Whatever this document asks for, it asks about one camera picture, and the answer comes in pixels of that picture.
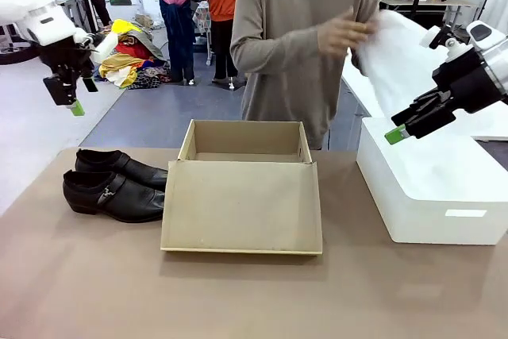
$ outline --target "white label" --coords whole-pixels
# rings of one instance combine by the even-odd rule
[[[487,210],[447,210],[446,216],[450,218],[482,218]]]

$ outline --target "hand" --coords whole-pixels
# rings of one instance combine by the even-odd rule
[[[353,21],[352,7],[339,17],[328,20],[318,27],[317,46],[319,52],[336,58],[344,58],[348,48],[357,49],[360,43],[375,33],[375,23]]]

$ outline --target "shoe sole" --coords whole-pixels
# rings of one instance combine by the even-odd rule
[[[72,210],[74,210],[78,214],[105,214],[106,216],[109,216],[110,218],[112,218],[112,219],[114,219],[114,220],[116,220],[118,222],[124,222],[124,223],[127,223],[127,224],[137,224],[137,223],[143,223],[143,222],[154,222],[154,221],[160,220],[162,218],[162,215],[160,215],[160,216],[155,216],[155,217],[151,217],[151,218],[145,218],[145,219],[142,219],[142,220],[130,221],[130,220],[124,220],[124,219],[121,219],[121,218],[116,218],[112,214],[108,214],[104,210],[95,210],[95,209],[90,208],[88,206],[74,206],[74,205],[70,205],[70,204],[69,204],[69,206],[71,207]]]

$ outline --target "white curtain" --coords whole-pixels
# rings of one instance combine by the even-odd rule
[[[508,34],[508,0],[487,0],[480,20]]]

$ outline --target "white floor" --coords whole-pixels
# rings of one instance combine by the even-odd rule
[[[0,66],[0,216],[63,148],[87,137],[122,91],[98,83],[88,93],[78,83],[85,116],[55,106],[42,79],[51,75],[39,59]]]

